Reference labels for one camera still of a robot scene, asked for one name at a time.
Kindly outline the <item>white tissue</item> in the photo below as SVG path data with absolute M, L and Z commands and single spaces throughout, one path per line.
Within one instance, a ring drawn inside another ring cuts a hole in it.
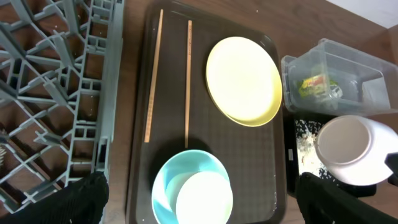
M 330 85 L 330 96 L 332 98 L 341 98 L 343 96 L 343 91 L 338 85 Z

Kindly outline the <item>white bowl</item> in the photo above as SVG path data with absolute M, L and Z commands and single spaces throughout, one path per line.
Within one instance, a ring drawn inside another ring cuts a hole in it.
M 374 185 L 394 173 L 386 157 L 397 152 L 397 133 L 362 116 L 339 116 L 321 128 L 315 149 L 319 160 L 339 181 Z

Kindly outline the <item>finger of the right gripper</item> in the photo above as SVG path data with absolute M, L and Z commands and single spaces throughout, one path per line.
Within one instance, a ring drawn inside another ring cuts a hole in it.
M 398 153 L 389 153 L 386 156 L 385 164 L 392 171 L 392 175 L 388 178 L 388 182 L 398 186 Z

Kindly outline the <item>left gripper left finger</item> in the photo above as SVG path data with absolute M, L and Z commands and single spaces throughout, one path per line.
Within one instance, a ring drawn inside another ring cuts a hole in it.
M 94 172 L 1 218 L 1 224 L 99 224 L 108 200 L 107 178 L 103 172 Z

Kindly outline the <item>pile of rice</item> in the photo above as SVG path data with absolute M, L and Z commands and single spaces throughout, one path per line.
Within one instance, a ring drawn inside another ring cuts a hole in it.
M 334 182 L 335 178 L 329 173 L 325 165 L 319 160 L 315 143 L 323 123 L 306 119 L 295 119 L 295 137 L 298 157 L 298 173 L 312 173 L 313 175 Z

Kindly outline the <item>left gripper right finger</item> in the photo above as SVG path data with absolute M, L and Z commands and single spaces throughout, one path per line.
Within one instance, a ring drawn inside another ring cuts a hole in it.
M 397 224 L 396 218 L 308 172 L 298 178 L 295 193 L 306 223 Z

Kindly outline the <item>white paper cup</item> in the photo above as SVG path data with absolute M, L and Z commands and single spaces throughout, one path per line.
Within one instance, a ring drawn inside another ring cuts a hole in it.
M 179 224 L 225 224 L 233 209 L 230 182 L 213 171 L 176 175 L 165 194 Z

